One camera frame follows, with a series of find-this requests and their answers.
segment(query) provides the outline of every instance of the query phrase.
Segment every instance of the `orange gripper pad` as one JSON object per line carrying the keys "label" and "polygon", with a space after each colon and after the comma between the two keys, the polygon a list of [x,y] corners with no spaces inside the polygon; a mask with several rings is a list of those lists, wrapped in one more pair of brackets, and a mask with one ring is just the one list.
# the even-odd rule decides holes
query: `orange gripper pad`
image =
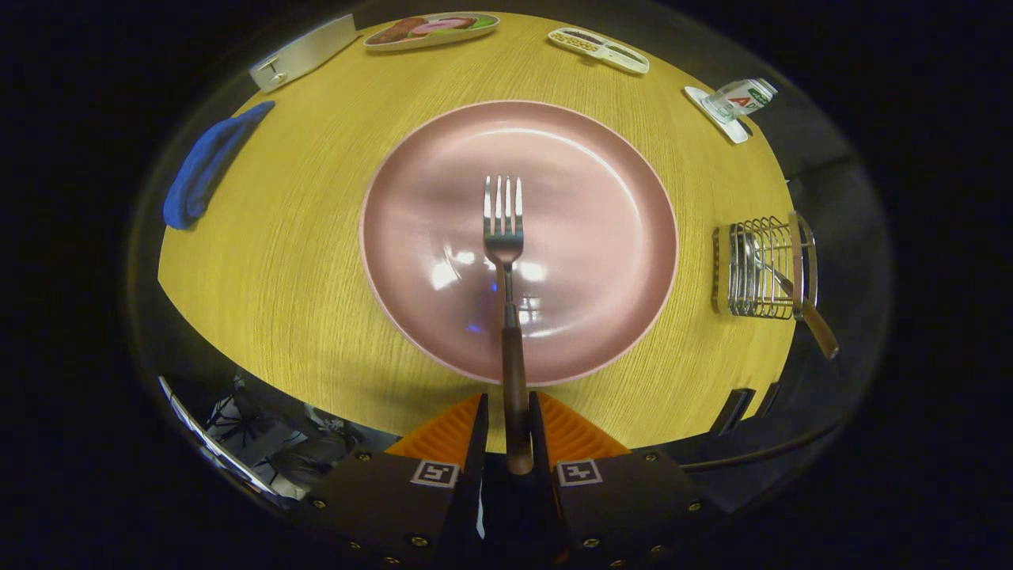
{"label": "orange gripper pad", "polygon": [[601,460],[631,454],[629,449],[562,402],[540,392],[536,394],[545,425],[549,469],[555,469],[558,462]]}
{"label": "orange gripper pad", "polygon": [[443,414],[425,422],[387,449],[387,454],[416,460],[457,464],[464,468],[475,425],[478,402],[476,394],[448,408]]}

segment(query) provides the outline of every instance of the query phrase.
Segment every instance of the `wooden fork handle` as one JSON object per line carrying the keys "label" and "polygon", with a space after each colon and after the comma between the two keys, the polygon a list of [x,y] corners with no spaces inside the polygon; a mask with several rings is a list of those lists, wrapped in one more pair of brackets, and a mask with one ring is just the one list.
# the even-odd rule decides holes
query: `wooden fork handle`
{"label": "wooden fork handle", "polygon": [[531,472],[531,426],[528,416],[528,386],[524,377],[524,347],[521,329],[504,327],[503,412],[506,424],[506,467],[514,475]]}

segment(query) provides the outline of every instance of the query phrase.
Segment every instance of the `knife handle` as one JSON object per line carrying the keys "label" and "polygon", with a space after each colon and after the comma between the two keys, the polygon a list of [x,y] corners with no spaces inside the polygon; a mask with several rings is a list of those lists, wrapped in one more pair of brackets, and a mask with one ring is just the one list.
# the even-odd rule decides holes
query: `knife handle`
{"label": "knife handle", "polygon": [[528,387],[524,377],[524,346],[520,327],[504,327],[503,412],[506,426],[506,467],[514,475],[531,472],[531,429],[528,416]]}
{"label": "knife handle", "polygon": [[837,337],[834,336],[834,332],[830,330],[827,322],[823,320],[823,316],[816,311],[812,302],[804,298],[802,299],[802,319],[809,326],[809,331],[816,339],[824,356],[827,357],[827,360],[833,360],[841,350],[840,345],[837,344]]}

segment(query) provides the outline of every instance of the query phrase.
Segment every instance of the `table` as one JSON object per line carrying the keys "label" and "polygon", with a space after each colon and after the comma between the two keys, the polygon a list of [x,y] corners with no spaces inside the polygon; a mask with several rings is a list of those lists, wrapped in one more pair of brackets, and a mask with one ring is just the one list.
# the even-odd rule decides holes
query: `table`
{"label": "table", "polygon": [[158,278],[169,300],[239,367],[376,429],[404,434],[488,392],[487,449],[502,452],[498,387],[432,361],[385,318],[362,267],[359,215],[380,161],[415,127],[478,101],[546,101],[595,117],[646,157],[672,197],[681,251],[669,303],[636,347],[540,390],[630,447],[707,431],[732,389],[757,391],[753,415],[795,324],[713,312],[711,233],[792,209],[763,133],[746,118],[754,136],[731,144],[682,92],[707,86],[649,54],[647,75],[625,74],[552,46],[546,34],[563,23],[497,15],[489,35],[420,51],[367,52],[362,39],[386,24],[363,29],[313,73],[238,108],[277,101],[206,215],[187,231],[166,228]]}

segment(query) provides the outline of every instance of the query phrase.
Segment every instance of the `fork tines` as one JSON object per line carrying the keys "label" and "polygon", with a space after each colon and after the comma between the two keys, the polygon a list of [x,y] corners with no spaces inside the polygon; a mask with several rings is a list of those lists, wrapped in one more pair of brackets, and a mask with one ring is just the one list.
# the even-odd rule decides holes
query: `fork tines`
{"label": "fork tines", "polygon": [[485,205],[482,210],[485,233],[504,235],[524,232],[524,194],[521,178],[515,177],[517,191],[511,199],[511,177],[496,176],[496,196],[492,201],[492,176],[485,176]]}

